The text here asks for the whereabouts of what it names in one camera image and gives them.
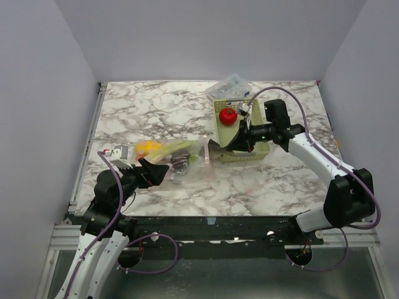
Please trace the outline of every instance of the yellow basket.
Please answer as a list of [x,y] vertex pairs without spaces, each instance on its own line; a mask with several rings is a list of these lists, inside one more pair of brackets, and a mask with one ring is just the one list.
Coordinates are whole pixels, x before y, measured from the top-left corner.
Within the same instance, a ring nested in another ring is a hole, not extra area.
[[[216,123],[216,136],[221,147],[229,144],[229,142],[236,136],[239,127],[239,121],[243,119],[243,116],[238,115],[237,121],[232,126],[225,126],[219,120],[219,112],[227,107],[236,109],[239,102],[247,103],[250,98],[238,98],[238,99],[227,99],[227,100],[215,100],[213,102],[214,120]],[[263,119],[261,110],[259,108],[259,102],[255,99],[252,103],[252,115],[251,122],[253,125],[262,125]],[[254,151],[252,153],[246,153],[243,151],[235,151],[236,156],[222,155],[221,161],[235,162],[235,161],[248,161],[248,160],[262,160],[268,153],[270,153],[269,143],[258,142],[255,144]]]

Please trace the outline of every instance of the plastic bag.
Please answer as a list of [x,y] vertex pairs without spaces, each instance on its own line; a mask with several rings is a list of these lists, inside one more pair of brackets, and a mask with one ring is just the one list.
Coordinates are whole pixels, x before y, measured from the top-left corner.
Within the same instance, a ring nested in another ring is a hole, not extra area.
[[212,175],[206,137],[198,140],[140,140],[134,152],[131,164],[139,165],[137,159],[143,157],[150,163],[169,166],[157,189],[168,189],[171,185],[194,185],[210,179]]

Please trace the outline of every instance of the marble surface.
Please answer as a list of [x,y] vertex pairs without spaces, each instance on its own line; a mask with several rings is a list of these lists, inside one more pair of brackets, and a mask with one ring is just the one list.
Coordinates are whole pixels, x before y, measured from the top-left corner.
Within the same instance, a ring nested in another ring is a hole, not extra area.
[[[215,138],[212,103],[204,91],[214,82],[112,82],[108,84],[95,131],[89,162],[77,197],[82,215],[94,197],[95,178],[106,169],[97,151],[138,140]],[[297,95],[305,108],[310,132],[325,148],[339,155],[315,82],[251,82],[252,92],[280,86]],[[293,99],[272,90],[258,99],[286,101],[291,123],[302,123]],[[262,161],[213,163],[215,178],[195,187],[137,192],[126,215],[250,216],[294,215],[324,202],[327,188],[307,166],[271,145]]]

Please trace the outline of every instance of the cable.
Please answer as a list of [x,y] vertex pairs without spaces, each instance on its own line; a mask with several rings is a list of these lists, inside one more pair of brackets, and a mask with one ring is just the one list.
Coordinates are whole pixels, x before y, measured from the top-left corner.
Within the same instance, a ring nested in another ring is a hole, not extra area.
[[170,240],[170,242],[172,242],[173,246],[175,246],[175,257],[173,258],[173,261],[172,261],[172,263],[171,263],[169,266],[167,266],[166,268],[164,268],[164,269],[162,269],[162,270],[157,270],[157,271],[139,271],[139,270],[134,270],[134,269],[129,269],[129,268],[123,268],[123,267],[119,264],[119,262],[118,262],[118,268],[120,268],[120,269],[122,269],[122,270],[124,270],[124,271],[131,272],[131,273],[147,274],[147,275],[161,274],[161,273],[163,273],[163,272],[169,271],[169,270],[176,264],[177,258],[178,258],[178,246],[177,246],[177,243],[176,243],[176,241],[173,240],[173,238],[170,237],[169,235],[164,235],[164,234],[150,234],[150,235],[144,235],[143,237],[140,237],[140,238],[138,238],[138,239],[136,239],[136,240],[130,242],[129,244],[127,244],[127,247],[128,247],[128,246],[131,246],[131,245],[133,245],[134,243],[137,243],[137,242],[139,242],[139,241],[141,241],[141,240],[150,238],[150,237],[164,237],[164,238],[167,238],[167,239]]
[[363,183],[363,181],[361,179],[359,179],[351,170],[347,169],[345,166],[340,165],[339,162],[336,162],[336,160],[332,159],[330,157],[330,155],[325,152],[316,142],[315,140],[312,139],[312,137],[309,134],[309,127],[307,125],[307,120],[306,120],[306,114],[305,114],[305,110],[304,107],[302,106],[302,104],[300,103],[300,101],[298,100],[298,98],[289,90],[286,90],[285,88],[282,87],[278,87],[278,86],[271,86],[271,87],[266,87],[264,89],[261,89],[260,91],[258,91],[257,93],[254,94],[254,96],[249,100],[247,105],[250,105],[255,98],[260,95],[262,92],[265,92],[267,90],[270,89],[278,89],[278,90],[282,90],[283,92],[287,93],[288,95],[290,95],[295,102],[298,104],[300,112],[302,113],[302,118],[304,120],[304,127],[305,127],[305,135],[307,140],[314,146],[314,148],[320,153],[322,154],[327,160],[329,160],[332,164],[334,164],[335,166],[337,166],[338,168],[342,169],[343,171],[345,171],[347,174],[349,174],[354,180],[356,180],[356,182],[359,183],[359,185],[361,185],[361,187],[366,191],[366,193],[370,196],[370,198],[372,199],[374,205],[375,205],[375,210],[377,212],[377,217],[375,219],[375,222],[368,225],[368,226],[356,226],[356,225],[348,225],[348,227],[354,228],[354,229],[362,229],[362,230],[367,230],[367,229],[373,229],[375,228],[381,221],[381,208],[380,208],[380,204],[377,201],[377,198],[375,198],[373,192],[371,192],[371,190],[366,186],[365,183]]
[[[65,291],[65,294],[64,294],[63,299],[68,298],[70,289],[72,288],[72,284],[73,284],[73,282],[74,282],[74,280],[75,280],[75,277],[76,277],[76,275],[77,275],[77,272],[78,272],[78,270],[79,270],[80,265],[81,265],[82,262],[84,261],[85,256],[88,254],[88,252],[90,251],[90,249],[94,246],[94,244],[95,244],[98,240],[100,240],[100,239],[102,238],[102,236],[109,230],[109,228],[111,228],[111,226],[113,226],[113,224],[115,223],[115,221],[118,219],[118,216],[120,215],[120,211],[122,210],[122,206],[123,206],[123,188],[122,188],[122,184],[121,184],[121,182],[120,182],[119,175],[118,175],[118,173],[114,170],[114,168],[112,167],[111,163],[109,163],[108,160],[104,157],[104,152],[103,152],[103,151],[98,151],[97,154],[98,154],[98,155],[100,156],[100,158],[104,161],[104,163],[109,167],[109,169],[111,170],[111,172],[112,172],[112,174],[113,174],[113,176],[114,176],[114,178],[115,178],[115,180],[116,180],[116,182],[117,182],[118,190],[119,190],[119,205],[118,205],[117,211],[116,211],[114,217],[112,218],[112,220],[110,221],[110,223],[101,231],[101,233],[99,233],[98,236],[96,236],[96,238],[95,238],[93,241],[91,241],[91,243],[86,247],[86,249],[83,251],[82,255],[80,256],[79,261],[76,263],[76,266],[75,266],[75,268],[74,268],[74,271],[72,272],[72,275],[70,276],[70,280],[69,280],[69,283],[68,283],[68,286],[67,286],[67,289],[66,289],[66,291]],[[132,200],[132,202],[131,202],[130,204],[133,203],[133,201],[135,200],[135,198],[136,198],[136,192],[135,192],[134,198],[133,198],[133,200]],[[145,239],[146,237],[151,237],[151,236],[153,236],[153,235],[146,235],[146,236],[141,237],[141,238],[139,238],[139,239],[137,239],[137,240],[134,240],[133,242],[129,243],[128,246],[131,245],[131,244],[134,244],[135,242],[138,242],[138,241],[140,241],[140,240],[142,240],[142,239]],[[159,271],[157,272],[157,271],[155,271],[156,273],[142,273],[142,274],[158,274],[158,273],[163,273],[163,272],[165,272],[165,271],[168,271],[170,268],[172,268],[172,267],[175,265],[176,261],[177,261],[178,248],[177,248],[177,244],[176,244],[175,240],[173,240],[173,239],[172,239],[170,236],[168,236],[168,235],[157,234],[157,236],[166,237],[166,238],[170,239],[170,240],[173,242],[173,245],[175,245],[175,249],[176,249],[175,259],[173,260],[173,263],[172,263],[168,268],[163,269],[162,272],[159,272]]]
[[132,202],[121,212],[121,214],[123,214],[124,212],[126,212],[126,210],[135,202],[136,199],[136,191],[133,192],[133,199]]
[[345,232],[342,229],[339,229],[345,239],[345,253],[344,253],[344,257],[342,257],[342,259],[339,261],[339,263],[335,266],[332,266],[330,268],[309,268],[309,267],[305,267],[305,266],[300,266],[296,263],[294,263],[291,258],[288,256],[288,254],[286,253],[286,258],[288,261],[290,261],[291,265],[299,268],[301,270],[305,270],[305,271],[310,271],[310,272],[328,272],[328,271],[332,271],[335,270],[339,267],[342,266],[342,264],[346,261],[347,257],[348,257],[348,253],[349,253],[349,243],[348,243],[348,238],[347,235],[345,234]]
[[112,167],[111,163],[108,162],[107,159],[105,159],[104,157],[104,153],[102,151],[98,151],[97,154],[99,154],[100,158],[104,161],[104,163],[110,168],[113,176],[115,177],[115,180],[117,181],[117,185],[118,185],[118,189],[119,189],[119,206],[117,209],[117,212],[115,213],[115,216],[112,218],[112,220],[110,221],[110,223],[101,231],[101,233],[99,233],[98,236],[96,236],[96,238],[89,244],[89,246],[86,247],[86,249],[83,251],[82,255],[80,256],[79,261],[77,262],[74,271],[72,272],[72,275],[70,277],[67,289],[65,291],[65,295],[64,295],[64,299],[68,298],[69,295],[69,291],[72,288],[72,284],[75,280],[75,277],[77,275],[77,272],[79,270],[79,267],[81,265],[81,263],[83,262],[85,256],[88,254],[88,252],[90,251],[90,249],[94,246],[94,244],[101,239],[101,237],[109,230],[109,228],[111,226],[113,226],[113,224],[115,223],[115,221],[118,219],[118,216],[120,214],[120,210],[122,209],[122,205],[123,205],[123,189],[122,189],[122,184],[120,183],[120,179],[119,179],[119,175],[118,173],[114,170],[114,168]]

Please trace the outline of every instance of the gray wall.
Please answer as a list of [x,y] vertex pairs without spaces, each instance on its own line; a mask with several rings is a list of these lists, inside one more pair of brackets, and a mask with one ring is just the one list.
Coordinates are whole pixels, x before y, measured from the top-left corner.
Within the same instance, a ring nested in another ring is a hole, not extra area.
[[373,173],[378,235],[399,294],[399,2],[368,0],[320,90],[343,157]]
[[321,79],[364,0],[55,0],[102,81]]
[[34,298],[98,85],[53,0],[0,3],[0,298]]

